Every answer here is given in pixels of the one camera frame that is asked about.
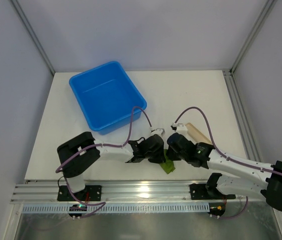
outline green object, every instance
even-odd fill
[[[165,157],[165,162],[160,163],[160,166],[166,172],[166,174],[172,173],[176,169],[176,167],[174,162],[167,157],[166,149],[164,149],[164,157]]]

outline metal grille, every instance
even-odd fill
[[[25,204],[23,214],[68,214],[73,204]],[[88,206],[90,213],[97,206]],[[134,213],[206,213],[209,212],[209,203],[107,203],[99,214],[134,214]]]

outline gray wall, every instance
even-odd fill
[[[282,1],[235,73],[265,161],[282,161]]]
[[[8,0],[0,0],[0,236],[25,174],[52,82]]]
[[[266,0],[19,0],[56,72],[230,68]]]

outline white table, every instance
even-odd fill
[[[85,131],[90,131],[79,104],[69,86],[76,72],[56,73],[46,102],[40,127],[25,175],[26,180],[57,180],[61,173],[57,147]],[[246,157],[238,125],[221,70],[205,71],[128,71],[127,74],[147,101],[146,112],[155,128],[164,128],[167,137],[170,125],[187,107],[201,108],[211,125],[217,145],[234,155]],[[191,110],[179,121],[191,122],[208,136],[199,112]],[[126,125],[107,135],[92,132],[105,142],[123,143],[128,135]],[[133,122],[131,140],[149,136],[144,116]],[[185,161],[174,162],[176,169],[166,174],[158,164],[123,161],[96,161],[84,172],[85,180],[206,180],[211,171],[194,168]]]

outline blue bin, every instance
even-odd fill
[[[70,78],[69,84],[92,131],[108,134],[130,122],[134,106],[147,102],[117,61],[111,61]],[[133,120],[140,117],[135,109]]]

